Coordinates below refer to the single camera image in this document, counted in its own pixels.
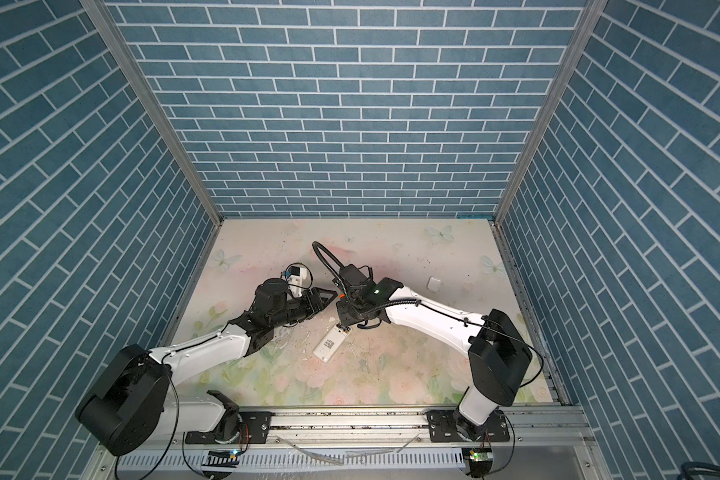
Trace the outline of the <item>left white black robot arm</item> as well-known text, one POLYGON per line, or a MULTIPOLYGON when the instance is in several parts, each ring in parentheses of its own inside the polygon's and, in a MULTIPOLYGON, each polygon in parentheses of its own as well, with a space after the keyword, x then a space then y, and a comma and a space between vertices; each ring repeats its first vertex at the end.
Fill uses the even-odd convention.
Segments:
POLYGON ((120 350, 83 396, 75 417, 114 456, 165 434, 197 432, 215 443, 239 441, 242 417, 234 401, 218 390, 181 400, 177 386, 258 352, 277 328, 314 318, 337 296, 311 287, 295 297, 285 280, 268 279, 256 288, 251 306, 216 331, 168 347, 133 344, 120 350))

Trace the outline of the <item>white air conditioner remote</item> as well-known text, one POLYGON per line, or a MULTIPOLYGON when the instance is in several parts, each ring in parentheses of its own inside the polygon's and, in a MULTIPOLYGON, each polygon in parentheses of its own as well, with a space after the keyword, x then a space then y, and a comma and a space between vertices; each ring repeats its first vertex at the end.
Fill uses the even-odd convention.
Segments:
POLYGON ((313 354, 323 362, 329 362, 348 337, 349 331, 340 325, 333 326, 318 342, 313 354))

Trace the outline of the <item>white battery cover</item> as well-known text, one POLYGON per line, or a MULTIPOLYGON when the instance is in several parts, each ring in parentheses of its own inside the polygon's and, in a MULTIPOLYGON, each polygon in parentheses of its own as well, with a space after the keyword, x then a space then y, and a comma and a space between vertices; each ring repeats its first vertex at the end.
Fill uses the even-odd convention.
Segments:
POLYGON ((442 289, 443 282, 441 279, 430 276, 427 282, 427 289, 432 292, 439 292, 442 289))

